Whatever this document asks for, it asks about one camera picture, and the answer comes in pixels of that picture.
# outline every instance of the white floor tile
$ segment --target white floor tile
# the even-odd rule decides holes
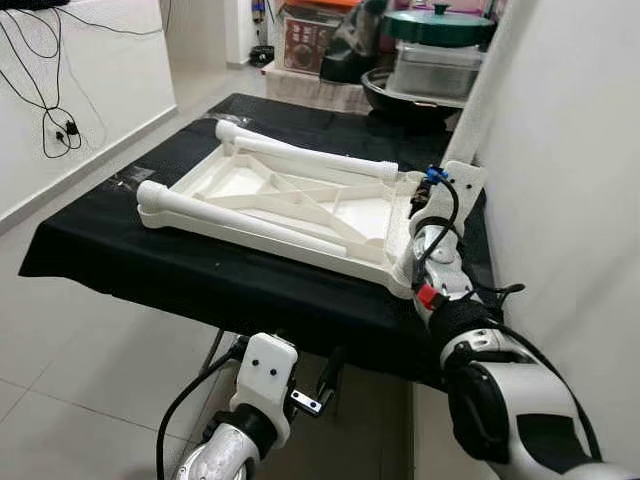
[[[185,442],[165,442],[173,472]],[[155,432],[29,392],[0,424],[2,478],[154,480]]]
[[[91,302],[97,322],[82,331],[33,390],[156,429],[198,374],[216,329],[111,297]],[[176,411],[169,433],[189,438],[211,389],[205,382]]]
[[[201,409],[196,426],[191,432],[189,440],[195,443],[202,442],[202,434],[216,412],[229,410],[229,400],[236,391],[235,380],[238,375],[239,364],[229,363],[221,369],[216,377],[209,397]]]
[[[0,236],[0,379],[28,387],[92,312],[78,309],[82,287],[54,278],[18,277],[37,223]]]
[[[24,394],[25,389],[0,381],[0,422]]]
[[[413,389],[415,478],[498,480],[491,468],[467,455],[453,436],[447,396],[433,388]]]
[[[318,357],[302,357],[296,375],[302,391],[313,394],[324,363]],[[318,419],[299,415],[289,442],[267,457],[256,480],[408,478],[406,452],[401,448],[383,451],[390,441],[402,442],[403,425],[383,420],[385,399],[398,386],[403,388],[388,377],[347,367],[337,412],[334,403]],[[403,408],[404,402],[399,403],[398,408]]]

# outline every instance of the black cloth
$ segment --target black cloth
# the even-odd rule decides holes
[[[396,161],[403,170],[438,163],[450,137],[237,94],[211,113],[234,115],[248,122],[245,128],[294,145]],[[316,354],[345,345],[349,363],[439,385],[423,322],[411,302],[384,287],[205,236],[142,226],[137,184],[144,178],[175,183],[219,144],[215,124],[214,118],[193,122],[42,222],[20,275],[66,277],[237,333],[281,330]],[[479,209],[468,225],[467,260],[487,267]]]
[[[21,8],[23,10],[44,10],[59,7],[69,3],[69,0],[0,0],[0,10]]]

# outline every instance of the black cable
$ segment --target black cable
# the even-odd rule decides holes
[[[169,8],[167,9],[167,26],[164,29],[164,33],[169,33],[169,25],[171,24],[171,7],[173,6],[173,0],[169,0]]]
[[[273,10],[271,10],[271,2],[269,0],[264,0],[267,4],[267,8],[269,9],[269,15],[271,16],[271,23],[275,25],[276,18],[273,16]]]
[[[103,29],[109,30],[110,32],[113,32],[113,33],[121,33],[121,34],[124,34],[124,35],[136,35],[136,36],[143,37],[143,36],[146,36],[146,35],[152,35],[154,33],[159,33],[159,32],[162,31],[162,28],[157,28],[155,30],[149,30],[148,32],[134,32],[132,30],[120,30],[120,29],[117,29],[117,28],[110,27],[108,25],[102,25],[100,23],[89,22],[88,20],[80,18],[77,15],[69,12],[68,10],[65,10],[64,8],[53,7],[53,10],[58,11],[58,12],[62,12],[65,15],[69,15],[71,18],[74,18],[77,21],[79,21],[80,23],[84,23],[85,25],[88,25],[90,27],[103,28]]]
[[[525,289],[524,284],[522,283],[514,283],[513,285],[509,285],[508,287],[503,288],[503,292],[498,296],[498,309],[502,310],[504,306],[504,302],[506,302],[509,295],[512,293],[518,293]]]
[[[47,158],[52,158],[52,159],[53,158],[60,158],[60,157],[62,157],[64,155],[66,155],[67,153],[69,153],[69,150],[71,148],[67,147],[67,149],[62,154],[51,155],[47,151],[47,148],[46,148],[46,128],[45,128],[45,121],[48,118],[54,125],[56,125],[63,132],[65,132],[63,135],[67,135],[67,138],[68,138],[68,134],[66,133],[65,128],[62,125],[60,125],[58,122],[56,122],[53,119],[53,117],[51,116],[51,110],[57,110],[59,105],[60,105],[60,51],[59,51],[60,50],[60,37],[59,36],[57,37],[58,60],[57,60],[57,67],[56,67],[56,78],[57,78],[57,81],[56,81],[56,102],[55,102],[55,105],[53,107],[48,107],[47,106],[47,102],[46,102],[46,100],[44,98],[44,94],[42,93],[42,91],[40,90],[40,87],[38,86],[38,82],[36,82],[35,78],[31,74],[31,71],[26,66],[24,61],[22,60],[22,57],[18,53],[18,50],[16,49],[15,44],[11,40],[11,36],[9,35],[9,32],[7,32],[7,29],[5,28],[4,23],[2,23],[1,20],[0,20],[0,30],[2,30],[2,32],[4,33],[4,36],[6,37],[7,42],[9,43],[9,46],[11,47],[11,50],[13,51],[16,59],[20,63],[20,66],[22,67],[24,72],[27,74],[27,76],[31,80],[31,83],[33,84],[33,87],[35,88],[35,91],[38,94],[38,97],[40,98],[40,101],[42,103],[38,104],[38,103],[36,103],[36,102],[34,102],[32,100],[29,100],[27,97],[25,97],[23,94],[21,94],[20,91],[15,87],[15,85],[13,85],[13,83],[9,80],[9,78],[6,76],[6,74],[2,70],[0,70],[0,75],[2,75],[2,77],[5,79],[5,81],[9,85],[9,87],[16,93],[16,95],[18,95],[18,97],[20,99],[22,99],[24,102],[26,102],[26,103],[28,103],[28,104],[36,107],[36,108],[40,108],[40,109],[44,110],[44,113],[42,114],[42,151],[43,151],[44,155]],[[60,23],[58,23],[58,32],[59,32],[59,35],[60,35],[61,34],[61,25],[60,25]],[[67,115],[69,115],[69,117],[71,119],[73,119],[73,116],[71,116],[71,114],[69,114],[69,112],[67,112],[65,110],[64,113],[66,113]]]
[[[440,231],[438,236],[433,240],[433,242],[431,242],[431,244],[422,253],[422,255],[420,256],[420,259],[418,260],[417,278],[419,280],[422,280],[425,277],[425,274],[426,274],[425,262],[426,262],[427,258],[429,258],[429,256],[437,248],[438,244],[447,235],[447,233],[449,233],[449,231],[451,231],[451,230],[455,230],[454,229],[454,225],[456,223],[456,219],[458,218],[458,210],[460,208],[460,199],[458,197],[458,192],[456,192],[455,188],[453,188],[453,185],[451,185],[449,180],[447,180],[445,178],[445,176],[440,174],[440,173],[438,173],[438,178],[442,182],[442,184],[446,187],[446,189],[449,191],[449,193],[451,194],[451,199],[453,200],[453,208],[451,210],[451,215],[449,216],[449,219],[447,220],[447,223],[444,225],[444,227],[442,227],[442,230]],[[416,282],[416,284],[414,285],[414,290],[415,289],[419,289],[421,286],[422,285],[420,284],[420,282]]]
[[[473,284],[474,287],[477,287],[478,290],[484,290],[485,292],[505,293],[505,292],[513,291],[513,288],[516,286],[522,285],[521,283],[514,283],[513,285],[508,285],[506,287],[490,287],[489,285],[486,285],[482,283],[480,280],[478,280],[478,278],[468,268],[463,266],[462,271],[465,273],[467,277],[469,277],[469,280],[471,280],[471,283]]]
[[[162,28],[157,29],[157,30],[153,30],[153,31],[149,31],[149,32],[135,32],[135,31],[130,31],[130,30],[120,30],[120,29],[116,29],[116,28],[112,28],[109,27],[107,25],[102,25],[102,24],[97,24],[97,23],[93,23],[93,22],[89,22],[83,18],[78,17],[77,15],[68,12],[67,10],[63,9],[63,8],[58,8],[58,7],[53,7],[51,9],[56,18],[57,18],[57,22],[58,22],[58,33],[56,34],[56,32],[53,30],[53,27],[45,20],[43,20],[42,18],[38,17],[37,15],[28,12],[28,11],[24,11],[24,10],[18,10],[20,11],[22,14],[24,15],[28,15],[36,20],[38,20],[39,22],[41,22],[42,24],[44,24],[46,26],[46,28],[49,30],[49,32],[51,32],[51,34],[53,35],[54,39],[56,40],[56,51],[51,54],[51,55],[47,55],[47,54],[43,54],[41,52],[36,51],[35,48],[33,48],[33,46],[29,43],[29,41],[26,38],[26,35],[24,34],[24,31],[22,29],[22,27],[20,26],[20,23],[16,20],[16,18],[8,11],[5,11],[5,13],[7,14],[7,16],[11,19],[11,21],[15,24],[18,33],[20,34],[20,36],[22,37],[22,40],[25,43],[25,46],[27,47],[27,49],[33,53],[34,55],[36,55],[39,58],[42,59],[56,59],[56,81],[55,81],[55,91],[56,91],[56,100],[54,102],[53,106],[49,106],[47,105],[47,101],[44,98],[44,94],[42,93],[42,90],[40,89],[40,87],[38,86],[38,83],[36,82],[33,74],[31,73],[31,71],[29,70],[29,68],[26,66],[25,62],[23,61],[22,57],[20,56],[20,54],[18,53],[18,50],[14,44],[14,42],[12,41],[9,33],[7,32],[7,29],[5,28],[4,24],[2,23],[2,21],[0,21],[0,29],[2,30],[2,32],[4,33],[7,42],[9,43],[9,46],[11,47],[11,50],[13,51],[16,59],[18,60],[18,62],[20,63],[20,66],[22,67],[22,69],[24,70],[24,72],[26,73],[27,77],[29,78],[29,80],[31,81],[31,83],[33,84],[33,87],[36,91],[36,94],[38,96],[38,98],[40,99],[41,103],[38,103],[37,101],[33,101],[31,99],[29,99],[26,95],[24,95],[23,93],[21,93],[18,88],[13,84],[13,82],[11,82],[11,80],[9,80],[8,76],[5,74],[4,71],[2,71],[0,69],[0,76],[5,80],[5,82],[7,83],[7,85],[9,85],[9,88],[11,88],[11,90],[13,90],[13,92],[18,96],[18,98],[20,98],[23,102],[36,107],[38,109],[43,110],[43,114],[42,114],[42,119],[41,119],[41,130],[42,130],[42,151],[44,153],[44,155],[47,158],[51,158],[51,159],[55,159],[55,158],[60,158],[65,156],[67,153],[69,153],[69,151],[71,150],[78,150],[82,147],[82,134],[78,131],[77,128],[77,122],[75,120],[75,118],[73,117],[73,115],[71,115],[71,113],[69,113],[67,110],[64,110],[63,108],[60,108],[60,71],[61,71],[61,58],[62,58],[62,19],[60,18],[60,14],[59,12],[63,12],[64,14],[74,18],[75,20],[85,24],[85,25],[89,25],[92,27],[97,27],[97,28],[103,28],[106,30],[109,30],[111,32],[114,33],[119,33],[119,34],[126,34],[126,35],[136,35],[136,36],[146,36],[146,35],[151,35],[154,33],[158,33],[160,31],[162,31]],[[78,145],[74,146],[73,142],[71,140],[71,134],[68,132],[67,128],[63,125],[61,125],[60,123],[58,123],[52,116],[51,112],[52,111],[56,111],[59,110],[62,113],[64,113],[65,115],[67,115],[69,117],[69,120],[67,121],[67,124],[72,123],[74,126],[74,129],[76,130],[76,133],[73,134],[73,136],[75,136],[77,134],[78,136]],[[65,146],[66,150],[60,154],[56,154],[56,155],[52,155],[48,150],[47,150],[47,140],[46,140],[46,121],[47,119],[56,127],[58,127],[60,130],[58,131],[56,138],[58,138],[58,141]]]
[[[222,365],[227,363],[229,360],[234,358],[236,352],[233,351],[234,347],[231,347],[228,352],[222,355],[218,360],[213,362],[209,368],[207,368],[204,372],[198,375],[189,385],[186,386],[182,392],[176,397],[176,399],[171,403],[166,413],[162,417],[162,421],[160,422],[160,427],[158,428],[158,437],[156,440],[156,472],[157,472],[157,480],[164,480],[164,437],[167,432],[167,427],[169,426],[169,421],[171,417],[178,409],[180,404],[196,389],[200,386],[202,382],[204,382],[207,378],[213,375],[216,370],[218,370]]]
[[[40,17],[38,17],[37,15],[34,15],[31,12],[28,12],[26,10],[18,10],[20,13],[22,13],[23,15],[27,15],[29,17],[32,17],[36,20],[38,20],[39,22],[43,23],[47,29],[49,30],[49,32],[51,32],[51,35],[53,36],[53,38],[55,39],[56,42],[56,51],[53,52],[51,55],[46,55],[44,53],[40,53],[37,52],[29,43],[29,41],[27,40],[27,37],[24,34],[24,31],[22,30],[22,27],[20,26],[20,23],[16,20],[16,18],[11,14],[11,12],[9,12],[8,10],[5,10],[4,13],[7,14],[7,16],[13,21],[13,23],[15,24],[16,28],[18,29],[18,33],[20,34],[20,36],[22,37],[22,40],[24,41],[24,44],[27,46],[27,48],[31,51],[31,53],[33,53],[34,55],[40,57],[40,58],[45,58],[45,59],[51,59],[51,58],[55,58],[55,56],[58,54],[58,37],[56,35],[56,32],[53,31],[53,28],[51,28],[51,25],[49,25],[47,22],[45,22],[44,20],[42,20]]]
[[[61,39],[61,43],[62,43],[61,52],[64,55],[64,60],[66,61],[67,73],[69,74],[71,79],[76,84],[76,88],[80,91],[80,93],[82,93],[82,96],[84,97],[84,99],[87,101],[87,103],[91,107],[91,110],[93,111],[93,114],[95,115],[95,118],[98,120],[98,122],[100,123],[100,126],[102,127],[102,139],[101,139],[100,144],[98,146],[93,145],[89,141],[89,139],[87,137],[85,137],[86,143],[89,145],[90,148],[92,148],[93,150],[99,150],[100,148],[102,148],[105,145],[105,143],[107,141],[107,138],[109,136],[109,129],[107,128],[107,125],[106,125],[106,123],[104,121],[104,118],[102,118],[102,115],[100,115],[100,112],[98,111],[98,109],[94,105],[93,101],[91,100],[91,97],[89,96],[89,94],[86,92],[86,90],[83,88],[82,84],[80,83],[80,81],[76,77],[75,72],[73,70],[73,64],[71,63],[71,60],[69,59],[69,55],[67,55],[67,50],[66,50],[66,47],[65,47],[65,44],[64,44],[64,39]]]
[[[591,421],[587,416],[587,412],[585,412],[584,408],[582,407],[582,404],[580,404],[580,401],[573,393],[573,390],[571,390],[571,387],[569,386],[567,381],[562,377],[562,375],[556,369],[553,363],[551,363],[551,361],[547,357],[545,357],[544,354],[533,343],[527,340],[526,337],[519,334],[518,332],[511,329],[510,327],[501,323],[491,322],[491,328],[500,330],[501,332],[506,333],[510,337],[513,337],[514,339],[516,339],[516,341],[518,341],[520,344],[522,344],[522,346],[524,346],[527,350],[529,350],[531,354],[540,361],[540,363],[542,363],[545,367],[551,370],[551,372],[554,375],[556,375],[562,383],[564,383],[565,387],[567,387],[567,390],[569,390],[569,394],[571,395],[571,398],[573,398],[573,401],[576,404],[576,410],[578,410],[578,417],[580,418],[580,422],[582,423],[582,427],[584,428],[584,433],[585,433],[585,436],[587,437],[587,443],[589,444],[589,450],[591,450],[591,456],[593,457],[594,460],[602,462],[602,452],[600,451],[600,445],[598,444],[598,439],[593,429],[593,425],[591,425]]]

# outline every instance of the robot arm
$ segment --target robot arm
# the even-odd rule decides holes
[[[457,244],[484,173],[458,162],[447,170],[451,182],[444,171],[428,172],[434,191],[412,218],[414,241],[400,271],[413,271],[414,304],[439,352],[458,443],[502,480],[640,480],[601,460],[588,418],[560,374],[476,295]],[[322,413],[344,352],[329,360],[318,400],[295,389],[297,358],[278,336],[251,337],[231,411],[216,414],[212,437],[179,469],[179,480],[251,479],[269,450],[286,443],[297,412]]]
[[[445,175],[432,172],[432,183]],[[458,443],[503,480],[637,479],[601,461],[588,418],[553,365],[475,295],[456,235],[441,236],[439,208],[430,202],[420,212],[431,221],[415,232],[414,303],[440,352]]]

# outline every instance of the blue connector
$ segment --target blue connector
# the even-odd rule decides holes
[[[431,166],[427,168],[425,173],[427,176],[427,182],[431,185],[437,185],[443,177],[449,178],[449,174],[440,167]]]

